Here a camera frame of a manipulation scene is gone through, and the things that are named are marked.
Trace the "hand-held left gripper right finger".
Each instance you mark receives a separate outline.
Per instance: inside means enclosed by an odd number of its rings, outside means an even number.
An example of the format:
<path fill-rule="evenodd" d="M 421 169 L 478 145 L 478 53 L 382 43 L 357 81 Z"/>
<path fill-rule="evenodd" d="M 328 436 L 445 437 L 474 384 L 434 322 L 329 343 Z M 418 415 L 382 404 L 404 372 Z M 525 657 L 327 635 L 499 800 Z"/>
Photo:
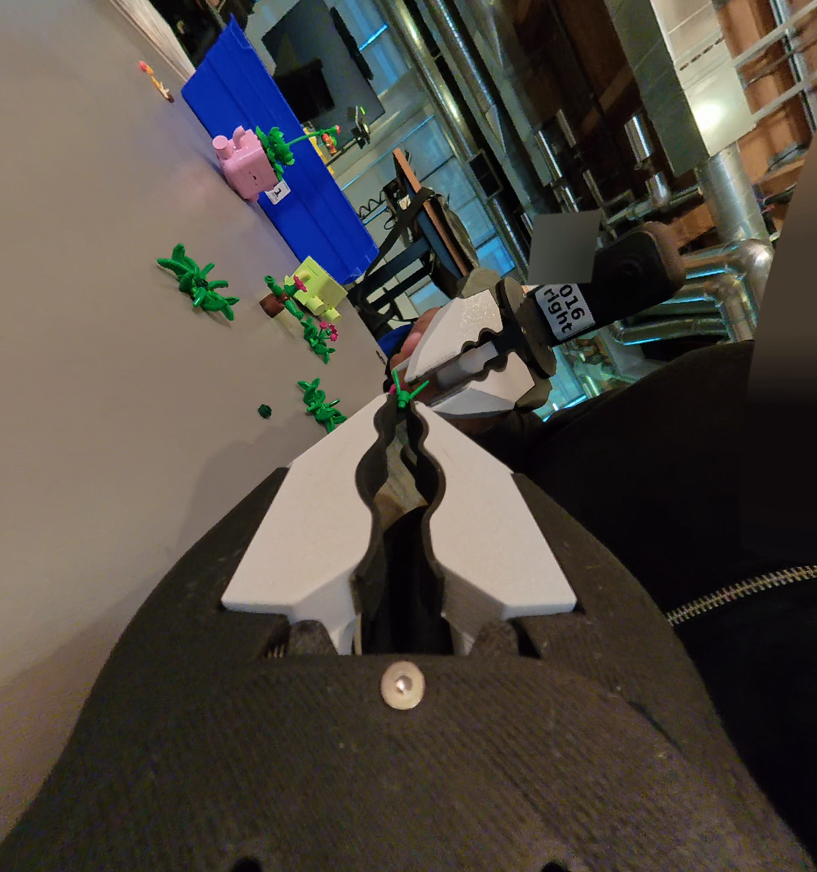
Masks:
<path fill-rule="evenodd" d="M 459 655 L 488 624 L 565 614 L 577 594 L 510 469 L 425 404 L 407 408 L 434 611 Z"/>

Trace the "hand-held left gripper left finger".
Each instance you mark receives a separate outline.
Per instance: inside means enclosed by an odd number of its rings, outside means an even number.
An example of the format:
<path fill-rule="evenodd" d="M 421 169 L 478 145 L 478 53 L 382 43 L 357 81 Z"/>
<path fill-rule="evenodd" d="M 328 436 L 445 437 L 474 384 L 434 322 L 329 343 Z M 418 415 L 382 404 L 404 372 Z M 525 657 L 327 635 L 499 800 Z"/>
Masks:
<path fill-rule="evenodd" d="M 375 497 L 388 480 L 398 405 L 381 395 L 289 465 L 223 594 L 225 608 L 317 621 L 338 654 L 386 585 Z"/>

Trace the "green toy stem piece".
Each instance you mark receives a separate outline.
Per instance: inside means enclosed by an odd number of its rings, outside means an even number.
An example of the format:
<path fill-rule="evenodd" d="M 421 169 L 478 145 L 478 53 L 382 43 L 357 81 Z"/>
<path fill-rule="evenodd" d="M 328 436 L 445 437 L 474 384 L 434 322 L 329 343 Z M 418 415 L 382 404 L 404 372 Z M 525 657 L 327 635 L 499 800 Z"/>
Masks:
<path fill-rule="evenodd" d="M 397 406 L 399 409 L 405 409 L 409 406 L 409 404 L 423 392 L 423 390 L 428 386 L 429 382 L 424 381 L 420 384 L 414 391 L 405 390 L 400 383 L 399 372 L 396 369 L 392 370 L 392 386 L 389 389 L 389 393 L 395 395 L 397 400 Z"/>

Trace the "person's right forearm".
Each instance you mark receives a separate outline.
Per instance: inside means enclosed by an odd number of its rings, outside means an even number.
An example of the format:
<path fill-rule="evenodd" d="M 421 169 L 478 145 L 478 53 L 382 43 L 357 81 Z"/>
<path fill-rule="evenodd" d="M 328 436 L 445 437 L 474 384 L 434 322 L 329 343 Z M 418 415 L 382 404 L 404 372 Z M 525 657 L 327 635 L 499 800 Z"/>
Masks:
<path fill-rule="evenodd" d="M 513 412 L 477 438 L 626 558 L 741 551 L 740 403 L 588 402 L 546 423 Z"/>

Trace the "person's right hand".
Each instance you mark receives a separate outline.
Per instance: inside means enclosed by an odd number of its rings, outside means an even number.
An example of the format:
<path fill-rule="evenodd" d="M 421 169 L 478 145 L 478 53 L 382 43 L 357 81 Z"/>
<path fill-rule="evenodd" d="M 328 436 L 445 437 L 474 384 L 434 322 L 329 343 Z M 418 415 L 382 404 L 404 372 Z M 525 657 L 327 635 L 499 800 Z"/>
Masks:
<path fill-rule="evenodd" d="M 394 347 L 387 363 L 387 374 L 390 377 L 393 369 L 411 357 L 414 349 L 423 337 L 431 322 L 434 320 L 441 307 L 431 308 L 423 312 L 411 325 L 411 328 L 402 336 L 402 342 Z"/>

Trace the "blue jacket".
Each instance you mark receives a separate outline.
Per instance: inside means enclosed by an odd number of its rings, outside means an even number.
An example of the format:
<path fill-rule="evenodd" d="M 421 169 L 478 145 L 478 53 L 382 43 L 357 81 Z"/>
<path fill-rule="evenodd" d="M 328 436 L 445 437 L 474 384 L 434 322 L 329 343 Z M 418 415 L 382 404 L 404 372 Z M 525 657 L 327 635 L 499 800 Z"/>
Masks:
<path fill-rule="evenodd" d="M 409 333 L 412 331 L 414 322 L 403 323 L 400 326 L 393 328 L 384 333 L 376 340 L 385 360 L 389 360 L 393 354 L 397 353 L 403 346 L 403 343 Z"/>

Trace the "black standing desk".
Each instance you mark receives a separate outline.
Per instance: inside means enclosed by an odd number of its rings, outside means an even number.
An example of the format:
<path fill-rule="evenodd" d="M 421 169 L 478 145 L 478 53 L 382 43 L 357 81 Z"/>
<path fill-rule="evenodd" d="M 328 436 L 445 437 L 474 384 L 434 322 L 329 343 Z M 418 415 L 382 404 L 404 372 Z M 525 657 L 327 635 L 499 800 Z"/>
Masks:
<path fill-rule="evenodd" d="M 394 149 L 392 157 L 395 176 L 383 193 L 393 224 L 370 266 L 349 289 L 349 302 L 375 338 L 400 318 L 396 299 L 422 279 L 432 281 L 431 245 L 422 223 L 424 204 L 436 191 L 421 184 L 402 148 Z"/>

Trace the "green toy plant pink flowers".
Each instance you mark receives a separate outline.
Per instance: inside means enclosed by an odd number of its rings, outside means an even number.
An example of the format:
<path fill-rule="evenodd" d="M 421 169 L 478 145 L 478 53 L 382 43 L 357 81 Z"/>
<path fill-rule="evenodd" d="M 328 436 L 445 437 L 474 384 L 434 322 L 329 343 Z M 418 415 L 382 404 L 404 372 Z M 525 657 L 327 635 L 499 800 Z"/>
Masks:
<path fill-rule="evenodd" d="M 311 316 L 300 319 L 303 339 L 314 355 L 326 365 L 334 353 L 333 344 L 338 340 L 336 325 L 332 322 L 316 322 Z"/>

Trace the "lime toy flower pot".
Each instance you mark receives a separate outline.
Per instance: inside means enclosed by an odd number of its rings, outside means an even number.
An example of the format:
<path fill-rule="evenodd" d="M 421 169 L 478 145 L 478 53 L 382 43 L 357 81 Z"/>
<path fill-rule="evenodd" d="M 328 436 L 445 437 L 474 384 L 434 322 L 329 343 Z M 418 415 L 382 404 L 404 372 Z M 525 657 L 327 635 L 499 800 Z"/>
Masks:
<path fill-rule="evenodd" d="M 347 291 L 313 257 L 307 256 L 293 273 L 284 276 L 284 281 L 287 286 L 297 288 L 294 301 L 312 315 L 326 322 L 341 320 L 338 306 Z"/>

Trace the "green toy leaf cluster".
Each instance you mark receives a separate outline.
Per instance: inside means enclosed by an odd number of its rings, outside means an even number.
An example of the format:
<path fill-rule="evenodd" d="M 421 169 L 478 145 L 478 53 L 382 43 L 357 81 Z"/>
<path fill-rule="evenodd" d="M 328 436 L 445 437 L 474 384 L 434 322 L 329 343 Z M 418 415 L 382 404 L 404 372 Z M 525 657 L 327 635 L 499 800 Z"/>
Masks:
<path fill-rule="evenodd" d="M 169 257 L 157 258 L 156 263 L 173 274 L 178 289 L 191 300 L 194 309 L 220 314 L 228 322 L 235 320 L 233 307 L 239 298 L 222 293 L 229 288 L 228 281 L 210 279 L 209 273 L 215 267 L 214 263 L 200 266 L 188 256 L 185 246 L 180 243 L 174 246 Z"/>
<path fill-rule="evenodd" d="M 326 392 L 320 386 L 320 378 L 311 381 L 300 380 L 297 387 L 302 392 L 302 402 L 305 412 L 312 416 L 320 425 L 324 426 L 328 433 L 333 432 L 338 426 L 347 421 L 347 417 L 338 409 L 340 400 L 327 399 Z"/>

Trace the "pink toy flower brown base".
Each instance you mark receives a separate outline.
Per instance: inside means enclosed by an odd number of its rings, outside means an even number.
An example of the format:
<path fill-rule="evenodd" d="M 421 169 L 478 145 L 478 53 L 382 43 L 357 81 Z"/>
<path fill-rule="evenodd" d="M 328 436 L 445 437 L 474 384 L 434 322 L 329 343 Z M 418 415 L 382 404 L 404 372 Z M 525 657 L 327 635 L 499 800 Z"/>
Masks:
<path fill-rule="evenodd" d="M 260 306 L 269 317 L 276 317 L 283 311 L 288 311 L 299 321 L 304 318 L 303 312 L 298 304 L 294 302 L 294 297 L 299 291 L 305 292 L 305 283 L 298 277 L 293 276 L 291 279 L 285 279 L 283 286 L 278 285 L 275 279 L 266 275 L 264 282 L 269 289 L 269 293 L 260 301 Z"/>

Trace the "large blue plastic bin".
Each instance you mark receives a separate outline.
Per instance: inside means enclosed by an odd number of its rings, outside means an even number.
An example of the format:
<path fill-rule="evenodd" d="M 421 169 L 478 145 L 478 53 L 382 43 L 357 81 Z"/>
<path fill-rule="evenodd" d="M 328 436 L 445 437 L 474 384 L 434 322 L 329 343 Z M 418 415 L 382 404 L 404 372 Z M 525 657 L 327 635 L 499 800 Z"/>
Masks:
<path fill-rule="evenodd" d="M 231 18 L 208 50 L 182 94 L 210 137 L 232 134 L 237 126 L 268 132 L 277 126 L 290 140 L 297 120 L 264 62 Z M 295 162 L 284 170 L 290 192 L 278 203 L 266 194 L 259 203 L 299 260 L 311 256 L 346 286 L 369 268 L 379 249 L 359 220 L 311 141 L 292 146 Z"/>

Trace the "pink toy flower pot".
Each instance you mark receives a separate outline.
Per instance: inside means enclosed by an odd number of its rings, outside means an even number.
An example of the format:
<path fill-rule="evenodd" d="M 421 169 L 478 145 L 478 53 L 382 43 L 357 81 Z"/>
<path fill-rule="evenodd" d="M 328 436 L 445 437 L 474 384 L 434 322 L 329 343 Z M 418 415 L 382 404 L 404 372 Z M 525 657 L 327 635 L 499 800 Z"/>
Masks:
<path fill-rule="evenodd" d="M 339 132 L 339 125 L 333 125 L 286 140 L 277 126 L 268 133 L 259 127 L 246 130 L 239 126 L 231 137 L 218 135 L 211 144 L 229 186 L 244 201 L 250 202 L 262 193 L 271 192 L 283 181 L 284 169 L 295 162 L 293 146 L 315 138 L 333 145 Z"/>

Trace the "black monitor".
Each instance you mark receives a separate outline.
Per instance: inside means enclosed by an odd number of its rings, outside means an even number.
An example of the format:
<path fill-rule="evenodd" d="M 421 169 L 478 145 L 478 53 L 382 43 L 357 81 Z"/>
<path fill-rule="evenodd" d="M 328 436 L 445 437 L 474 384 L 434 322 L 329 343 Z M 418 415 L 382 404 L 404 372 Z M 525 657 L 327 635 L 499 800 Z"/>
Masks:
<path fill-rule="evenodd" d="M 323 1 L 297 2 L 262 37 L 276 85 L 302 125 L 338 125 L 348 137 L 354 109 L 371 124 L 385 115 L 344 21 Z"/>

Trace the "small yellow toy piece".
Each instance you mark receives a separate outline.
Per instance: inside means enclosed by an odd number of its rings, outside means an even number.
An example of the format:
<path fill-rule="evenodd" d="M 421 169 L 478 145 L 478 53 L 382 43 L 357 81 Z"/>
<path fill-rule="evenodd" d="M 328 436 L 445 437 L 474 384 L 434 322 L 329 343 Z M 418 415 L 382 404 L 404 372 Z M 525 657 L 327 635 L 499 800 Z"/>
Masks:
<path fill-rule="evenodd" d="M 156 77 L 153 68 L 148 63 L 142 60 L 138 62 L 138 67 L 141 72 L 143 72 L 146 76 L 150 78 L 152 85 L 157 90 L 157 92 L 160 93 L 168 103 L 174 104 L 173 93 L 161 80 Z"/>

